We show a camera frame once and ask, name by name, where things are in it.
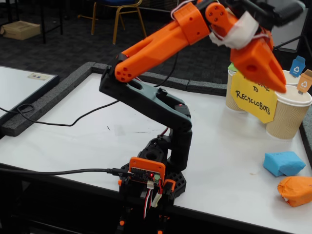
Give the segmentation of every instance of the table leg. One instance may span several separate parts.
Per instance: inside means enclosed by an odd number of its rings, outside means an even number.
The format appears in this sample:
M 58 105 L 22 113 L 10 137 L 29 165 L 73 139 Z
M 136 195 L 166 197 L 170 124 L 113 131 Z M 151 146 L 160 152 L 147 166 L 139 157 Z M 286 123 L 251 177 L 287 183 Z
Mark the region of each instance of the table leg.
M 59 0 L 59 27 L 60 34 L 63 35 L 63 0 Z
M 40 0 L 40 14 L 41 14 L 41 32 L 42 32 L 43 43 L 45 44 L 46 39 L 45 39 L 43 0 Z
M 15 0 L 15 11 L 16 11 L 16 19 L 17 21 L 20 20 L 20 14 L 19 14 L 19 3 L 18 0 Z
M 10 0 L 5 0 L 6 3 L 6 9 L 8 11 L 8 21 L 9 23 L 12 23 L 12 9 L 11 9 L 11 4 L 10 4 Z

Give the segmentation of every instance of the paper cup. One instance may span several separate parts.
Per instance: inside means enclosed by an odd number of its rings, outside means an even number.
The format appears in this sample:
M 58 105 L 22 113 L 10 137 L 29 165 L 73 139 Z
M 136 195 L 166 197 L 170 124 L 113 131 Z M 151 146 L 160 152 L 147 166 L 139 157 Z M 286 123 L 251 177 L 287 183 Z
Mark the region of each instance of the paper cup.
M 295 86 L 286 85 L 286 93 L 276 93 L 277 106 L 274 120 L 267 124 L 267 132 L 279 139 L 292 139 L 303 121 L 312 97 L 309 93 L 298 93 Z
M 232 95 L 231 95 L 231 85 L 232 85 L 232 77 L 235 75 L 236 72 L 228 70 L 228 85 L 226 89 L 226 106 L 229 110 L 235 111 L 237 113 L 246 113 L 246 111 L 240 109 L 236 102 L 234 101 Z
M 287 85 L 292 85 L 292 86 L 297 86 L 300 80 L 300 76 L 299 77 L 294 77 L 293 75 L 291 75 L 289 73 L 289 71 L 283 70 L 284 72 L 284 76 L 286 79 L 286 84 Z

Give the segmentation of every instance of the blue chair seat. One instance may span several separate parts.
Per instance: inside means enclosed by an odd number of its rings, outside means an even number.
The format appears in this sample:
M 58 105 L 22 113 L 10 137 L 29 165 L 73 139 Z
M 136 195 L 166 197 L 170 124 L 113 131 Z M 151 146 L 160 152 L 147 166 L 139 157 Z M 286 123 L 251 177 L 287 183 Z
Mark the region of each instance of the blue chair seat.
M 134 4 L 136 0 L 97 0 L 97 2 L 110 6 L 122 6 Z

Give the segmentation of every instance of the table surface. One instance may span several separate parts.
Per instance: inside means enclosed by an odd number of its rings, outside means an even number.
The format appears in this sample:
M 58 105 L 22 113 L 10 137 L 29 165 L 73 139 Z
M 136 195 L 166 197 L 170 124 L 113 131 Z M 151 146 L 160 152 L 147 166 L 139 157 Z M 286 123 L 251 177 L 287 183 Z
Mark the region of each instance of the table surface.
M 46 85 L 55 75 L 35 72 L 49 76 L 46 80 L 28 78 L 34 72 L 0 66 L 0 107 L 11 110 L 35 91 Z M 0 110 L 0 117 L 6 112 Z
M 80 115 L 114 101 L 98 91 L 100 74 L 91 74 L 40 120 L 72 123 Z M 268 152 L 295 151 L 312 176 L 297 133 L 292 141 L 276 140 L 249 114 L 231 112 L 225 97 L 166 88 L 189 106 L 193 139 L 183 174 L 185 193 L 175 205 L 281 231 L 306 234 L 312 228 L 312 203 L 293 208 L 281 198 L 275 177 L 262 163 Z M 18 137 L 0 140 L 0 163 L 35 171 L 118 168 L 137 156 L 164 126 L 123 103 L 99 110 L 74 127 L 34 124 Z M 62 177 L 118 191 L 118 178 L 83 173 Z

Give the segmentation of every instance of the cardboard box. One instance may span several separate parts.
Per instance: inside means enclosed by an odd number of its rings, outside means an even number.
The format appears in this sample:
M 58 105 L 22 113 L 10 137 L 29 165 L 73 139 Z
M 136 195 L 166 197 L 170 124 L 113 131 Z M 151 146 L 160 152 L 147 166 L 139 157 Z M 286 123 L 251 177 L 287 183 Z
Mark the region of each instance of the cardboard box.
M 40 24 L 18 21 L 3 25 L 0 34 L 6 38 L 25 40 L 40 34 Z

